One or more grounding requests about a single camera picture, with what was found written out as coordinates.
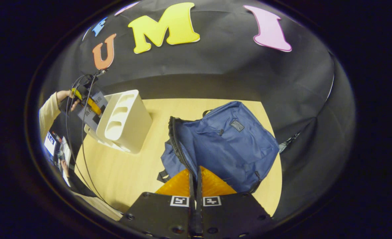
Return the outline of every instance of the white desk organizer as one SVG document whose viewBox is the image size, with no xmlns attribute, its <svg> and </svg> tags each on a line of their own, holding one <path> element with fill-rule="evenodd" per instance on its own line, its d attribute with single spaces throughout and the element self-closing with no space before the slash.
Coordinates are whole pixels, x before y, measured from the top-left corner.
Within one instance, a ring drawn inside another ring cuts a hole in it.
<svg viewBox="0 0 392 239">
<path fill-rule="evenodd" d="M 85 132 L 101 144 L 121 151 L 138 153 L 152 125 L 152 118 L 144 107 L 138 90 L 105 96 L 108 104 L 93 132 Z"/>
</svg>

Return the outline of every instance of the blue backpack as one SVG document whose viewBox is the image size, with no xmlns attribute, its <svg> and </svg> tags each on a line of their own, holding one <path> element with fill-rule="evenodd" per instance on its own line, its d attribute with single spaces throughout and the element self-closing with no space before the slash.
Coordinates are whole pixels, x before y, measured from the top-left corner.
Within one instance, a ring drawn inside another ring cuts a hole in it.
<svg viewBox="0 0 392 239">
<path fill-rule="evenodd" d="M 239 101 L 206 112 L 196 121 L 170 117 L 158 180 L 165 183 L 185 168 L 197 180 L 203 166 L 235 191 L 255 192 L 279 151 L 276 139 Z"/>
</svg>

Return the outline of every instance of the orange gripper pad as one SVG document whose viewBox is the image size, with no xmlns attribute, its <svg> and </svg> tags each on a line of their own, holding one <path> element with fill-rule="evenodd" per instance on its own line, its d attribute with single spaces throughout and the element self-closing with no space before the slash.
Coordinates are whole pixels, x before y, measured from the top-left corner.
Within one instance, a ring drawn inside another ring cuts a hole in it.
<svg viewBox="0 0 392 239">
<path fill-rule="evenodd" d="M 155 193 L 181 197 L 190 196 L 189 171 L 182 170 L 160 187 Z"/>
<path fill-rule="evenodd" d="M 200 168 L 202 170 L 201 174 L 203 197 L 212 197 L 236 193 L 236 191 L 232 189 L 231 186 L 229 186 L 221 178 L 216 176 L 213 172 L 202 166 Z M 155 193 L 189 197 L 189 171 L 187 169 L 182 170 L 173 178 L 171 178 L 168 182 L 166 182 L 162 187 L 160 187 Z"/>
<path fill-rule="evenodd" d="M 202 197 L 235 194 L 236 191 L 220 177 L 204 167 L 202 169 Z"/>
</svg>

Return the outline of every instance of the hand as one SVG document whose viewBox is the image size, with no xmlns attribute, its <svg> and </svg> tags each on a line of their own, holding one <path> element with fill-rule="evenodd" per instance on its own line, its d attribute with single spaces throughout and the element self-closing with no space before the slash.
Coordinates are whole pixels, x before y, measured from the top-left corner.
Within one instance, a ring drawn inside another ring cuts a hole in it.
<svg viewBox="0 0 392 239">
<path fill-rule="evenodd" d="M 64 174 L 66 174 L 66 177 L 69 177 L 69 169 L 67 168 L 66 160 L 63 159 L 63 160 L 60 162 L 60 164 L 62 165 Z"/>
<path fill-rule="evenodd" d="M 62 100 L 64 100 L 67 96 L 69 96 L 70 98 L 73 98 L 73 93 L 68 90 L 68 91 L 59 91 L 56 93 L 56 98 L 57 98 L 57 105 L 60 104 L 60 102 L 62 102 Z M 75 109 L 75 107 L 78 105 L 79 100 L 76 100 L 73 105 L 72 108 L 70 109 L 70 111 L 73 111 Z"/>
</svg>

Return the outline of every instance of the orange letter u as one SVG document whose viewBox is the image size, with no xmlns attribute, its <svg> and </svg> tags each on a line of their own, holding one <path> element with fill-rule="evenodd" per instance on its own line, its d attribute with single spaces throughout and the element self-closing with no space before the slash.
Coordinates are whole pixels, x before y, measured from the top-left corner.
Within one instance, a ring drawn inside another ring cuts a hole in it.
<svg viewBox="0 0 392 239">
<path fill-rule="evenodd" d="M 96 68 L 101 70 L 101 69 L 106 69 L 107 67 L 111 66 L 112 62 L 114 61 L 114 38 L 116 36 L 116 33 L 109 36 L 106 38 L 105 43 L 106 47 L 108 48 L 108 57 L 106 57 L 105 60 L 102 60 L 102 45 L 103 43 L 100 43 L 93 49 L 93 54 L 94 54 L 94 64 L 96 65 Z"/>
</svg>

